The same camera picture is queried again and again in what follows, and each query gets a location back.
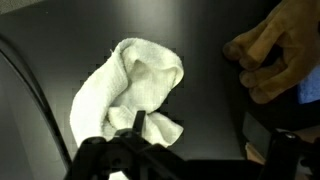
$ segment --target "tan work glove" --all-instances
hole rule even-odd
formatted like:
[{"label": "tan work glove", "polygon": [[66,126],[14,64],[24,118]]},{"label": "tan work glove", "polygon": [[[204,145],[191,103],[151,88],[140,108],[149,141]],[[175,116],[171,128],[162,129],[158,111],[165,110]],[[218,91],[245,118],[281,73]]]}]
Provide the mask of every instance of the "tan work glove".
[{"label": "tan work glove", "polygon": [[[241,83],[251,98],[265,104],[303,80],[320,61],[320,0],[282,0],[254,29],[227,43],[224,55],[245,68]],[[283,56],[261,67],[273,45]]]}]

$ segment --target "hand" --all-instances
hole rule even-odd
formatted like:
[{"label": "hand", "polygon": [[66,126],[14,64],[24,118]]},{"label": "hand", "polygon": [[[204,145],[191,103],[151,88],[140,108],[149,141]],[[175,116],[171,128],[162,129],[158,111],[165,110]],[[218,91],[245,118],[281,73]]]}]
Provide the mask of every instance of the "hand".
[{"label": "hand", "polygon": [[[254,29],[227,43],[223,53],[245,68],[241,83],[251,98],[265,104],[303,80],[320,62],[320,0],[283,0]],[[273,45],[283,56],[261,67]]]}]

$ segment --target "black surface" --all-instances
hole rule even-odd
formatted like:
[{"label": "black surface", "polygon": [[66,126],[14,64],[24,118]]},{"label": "black surface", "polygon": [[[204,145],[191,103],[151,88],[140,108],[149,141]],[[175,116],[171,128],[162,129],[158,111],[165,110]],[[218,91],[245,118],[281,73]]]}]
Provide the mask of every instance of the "black surface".
[{"label": "black surface", "polygon": [[185,128],[170,149],[185,159],[243,159],[246,110],[270,126],[290,129],[317,120],[319,105],[297,105],[294,90],[269,105],[253,104],[239,83],[241,68],[221,53],[226,42],[255,27],[278,2],[46,1],[1,16],[0,35],[38,78],[71,154],[69,113],[75,93],[110,49],[139,37],[172,49],[183,62],[184,79],[159,110]]},{"label": "black surface", "polygon": [[[288,151],[288,147],[282,149],[277,147],[273,152],[284,150]],[[270,160],[279,163],[281,159]],[[291,168],[293,166],[296,166],[294,162],[288,165]],[[127,129],[109,142],[102,137],[84,140],[65,180],[87,180],[93,176],[108,179],[109,173],[117,171],[123,171],[129,179],[133,180],[186,180],[199,179],[199,175],[205,175],[210,179],[234,179],[236,177],[237,179],[257,180],[261,172],[269,172],[270,174],[267,173],[264,176],[279,179],[277,178],[279,174],[275,174],[274,170],[272,167],[265,169],[261,164],[247,160],[184,161],[165,147],[159,144],[151,145],[136,132]]]},{"label": "black surface", "polygon": [[66,170],[43,114],[1,53],[0,101],[0,179],[62,179]]},{"label": "black surface", "polygon": [[[1,49],[10,50],[10,52],[7,52],[8,55],[6,55],[1,51]],[[2,71],[11,72],[14,78],[17,78],[20,81],[20,86],[22,85],[24,90],[29,93],[33,103],[37,105],[39,112],[42,114],[42,117],[47,123],[46,129],[49,129],[50,133],[53,135],[65,167],[66,169],[68,169],[72,162],[68,149],[62,138],[60,128],[57,124],[56,119],[54,118],[47,98],[45,97],[42,88],[38,84],[38,81],[34,77],[32,70],[21,57],[21,55],[12,46],[10,46],[9,43],[6,42],[5,38],[0,38],[0,58],[2,61],[1,66],[3,66],[1,67]],[[10,79],[8,77],[8,74],[2,74],[1,76],[4,79],[2,79],[2,81],[8,81]]]}]

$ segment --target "white cloth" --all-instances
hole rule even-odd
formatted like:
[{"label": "white cloth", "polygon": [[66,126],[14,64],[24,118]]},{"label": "white cloth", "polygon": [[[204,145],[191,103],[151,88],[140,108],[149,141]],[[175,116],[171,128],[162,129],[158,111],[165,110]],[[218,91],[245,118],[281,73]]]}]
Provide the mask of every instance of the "white cloth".
[{"label": "white cloth", "polygon": [[138,38],[120,42],[73,100],[70,125],[77,146],[92,136],[109,141],[116,130],[132,128],[138,110],[146,111],[142,137],[151,144],[172,145],[183,128],[154,111],[183,75],[171,50]]}]

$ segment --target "white towel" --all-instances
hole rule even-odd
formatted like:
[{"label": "white towel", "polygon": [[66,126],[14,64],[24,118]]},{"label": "white towel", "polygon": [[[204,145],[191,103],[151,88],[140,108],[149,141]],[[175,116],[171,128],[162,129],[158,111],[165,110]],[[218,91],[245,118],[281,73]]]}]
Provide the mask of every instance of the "white towel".
[{"label": "white towel", "polygon": [[77,146],[92,136],[109,141],[116,130],[132,128],[138,110],[146,111],[142,137],[151,144],[172,145],[183,128],[154,111],[183,74],[171,50],[138,38],[120,42],[73,100],[70,124]]}]

